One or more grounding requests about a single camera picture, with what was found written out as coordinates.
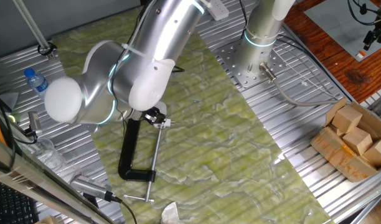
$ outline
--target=keyboard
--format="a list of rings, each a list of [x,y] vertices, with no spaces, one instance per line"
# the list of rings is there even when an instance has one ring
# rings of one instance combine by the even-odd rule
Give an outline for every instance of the keyboard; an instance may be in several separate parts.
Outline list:
[[[33,224],[39,221],[32,198],[0,183],[0,224]]]

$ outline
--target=green marbled mat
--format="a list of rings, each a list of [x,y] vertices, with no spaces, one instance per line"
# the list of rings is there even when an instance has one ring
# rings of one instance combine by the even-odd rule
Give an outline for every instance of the green marbled mat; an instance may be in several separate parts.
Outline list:
[[[80,75],[88,51],[99,41],[127,42],[140,9],[124,12],[54,38],[68,76]],[[138,223],[160,223],[175,201],[185,223],[325,223],[322,209],[272,137],[207,48],[192,34],[162,101],[176,122],[165,129],[152,185],[154,203],[126,200]],[[149,169],[158,130],[141,126],[135,169]],[[122,124],[92,134],[113,191],[144,197],[146,183],[118,173]],[[132,218],[121,206],[129,223]]]

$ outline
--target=white paper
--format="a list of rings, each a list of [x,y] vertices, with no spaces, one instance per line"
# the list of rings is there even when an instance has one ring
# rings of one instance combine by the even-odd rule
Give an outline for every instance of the white paper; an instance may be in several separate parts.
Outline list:
[[[185,224],[179,219],[177,204],[172,202],[169,204],[161,214],[160,224]]]

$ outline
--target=plastic water bottle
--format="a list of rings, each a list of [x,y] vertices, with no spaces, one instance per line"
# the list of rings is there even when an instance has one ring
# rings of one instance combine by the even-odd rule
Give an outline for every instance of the plastic water bottle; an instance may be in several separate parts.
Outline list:
[[[48,88],[48,81],[41,74],[36,73],[32,68],[24,70],[27,77],[27,84],[35,91],[41,100],[44,100],[45,92]]]
[[[31,153],[67,183],[75,175],[81,174],[78,166],[70,166],[66,163],[66,159],[59,154],[49,139],[39,138],[35,144],[31,145]]]

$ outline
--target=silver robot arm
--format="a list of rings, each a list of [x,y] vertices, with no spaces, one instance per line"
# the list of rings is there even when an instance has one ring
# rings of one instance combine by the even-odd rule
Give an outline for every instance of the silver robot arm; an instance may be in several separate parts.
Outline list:
[[[235,57],[244,71],[258,73],[259,64],[268,62],[294,1],[261,0],[253,10]],[[137,119],[140,111],[158,105],[175,61],[205,12],[204,3],[152,0],[128,45],[100,42],[89,52],[81,77],[51,83],[45,96],[48,114],[60,122],[105,124]]]

